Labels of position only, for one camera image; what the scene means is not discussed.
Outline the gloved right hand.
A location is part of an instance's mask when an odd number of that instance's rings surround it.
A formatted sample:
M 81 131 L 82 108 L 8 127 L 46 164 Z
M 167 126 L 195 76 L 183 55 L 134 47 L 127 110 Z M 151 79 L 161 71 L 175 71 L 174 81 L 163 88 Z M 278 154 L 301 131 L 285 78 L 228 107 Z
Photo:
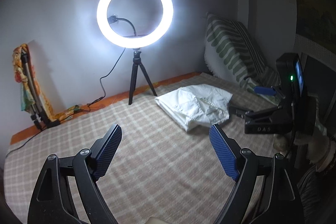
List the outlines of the gloved right hand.
M 323 135 L 316 129 L 313 135 L 296 133 L 294 140 L 291 134 L 274 134 L 273 147 L 276 151 L 290 156 L 290 162 L 295 170 L 306 170 L 314 166 L 317 172 L 327 170 L 335 156 L 335 140 Z

